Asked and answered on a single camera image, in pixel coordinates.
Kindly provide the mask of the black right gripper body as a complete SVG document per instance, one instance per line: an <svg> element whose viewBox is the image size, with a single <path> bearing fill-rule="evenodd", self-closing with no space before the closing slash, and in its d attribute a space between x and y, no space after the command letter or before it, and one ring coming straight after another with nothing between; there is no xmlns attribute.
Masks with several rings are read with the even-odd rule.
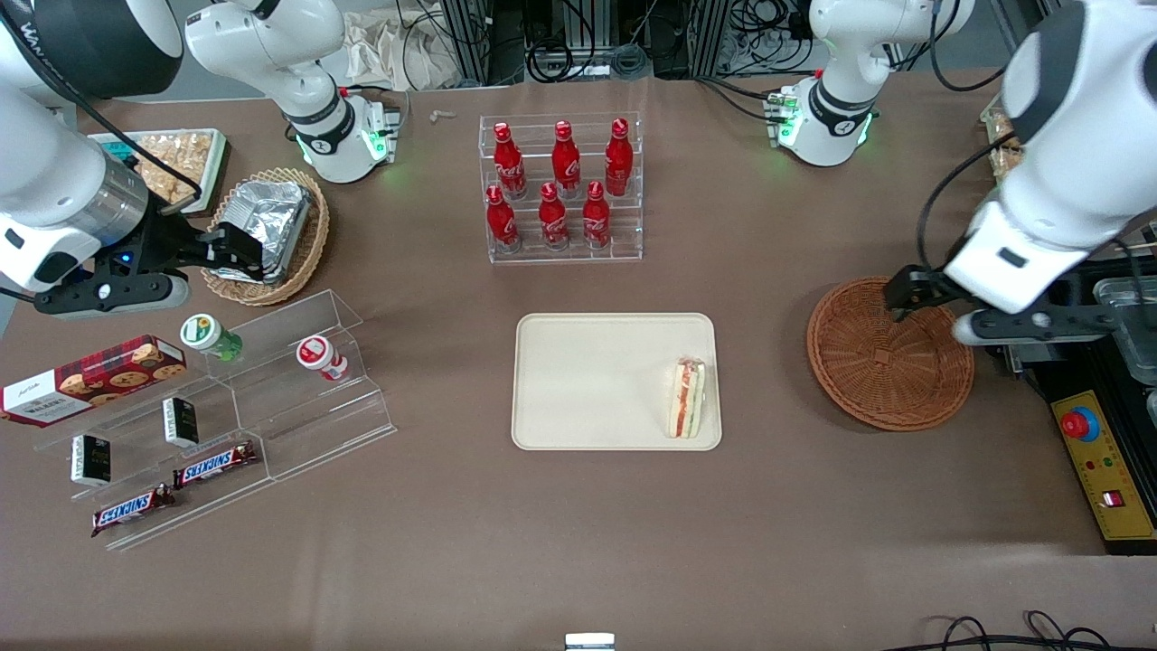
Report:
<svg viewBox="0 0 1157 651"><path fill-rule="evenodd" d="M125 238L100 249L91 271L95 275L133 278L185 267L214 268L218 262L211 234L178 215L149 215Z"/></svg>

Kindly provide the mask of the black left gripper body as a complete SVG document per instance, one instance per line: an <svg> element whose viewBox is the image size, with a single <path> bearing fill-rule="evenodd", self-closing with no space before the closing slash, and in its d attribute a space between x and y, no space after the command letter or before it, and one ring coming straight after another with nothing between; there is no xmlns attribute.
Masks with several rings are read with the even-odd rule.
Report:
<svg viewBox="0 0 1157 651"><path fill-rule="evenodd" d="M918 267L918 310L965 299L965 291L942 269Z"/></svg>

